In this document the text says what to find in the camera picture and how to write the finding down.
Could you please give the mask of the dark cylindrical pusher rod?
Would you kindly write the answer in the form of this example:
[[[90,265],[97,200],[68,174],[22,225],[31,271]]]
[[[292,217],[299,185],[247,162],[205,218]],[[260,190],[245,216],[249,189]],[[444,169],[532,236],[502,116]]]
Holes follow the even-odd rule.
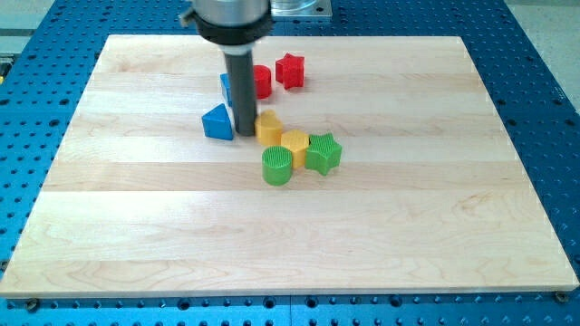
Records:
[[[252,52],[225,54],[225,61],[236,132],[241,136],[254,136],[257,108]]]

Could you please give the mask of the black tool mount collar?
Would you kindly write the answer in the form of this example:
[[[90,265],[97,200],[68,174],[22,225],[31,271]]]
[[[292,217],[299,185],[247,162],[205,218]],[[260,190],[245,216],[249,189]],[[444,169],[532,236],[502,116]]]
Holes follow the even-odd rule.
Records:
[[[182,13],[179,16],[179,21],[183,26],[194,24],[202,38],[222,46],[249,45],[268,35],[274,24],[269,10],[257,21],[240,26],[212,24],[204,20],[194,9]]]

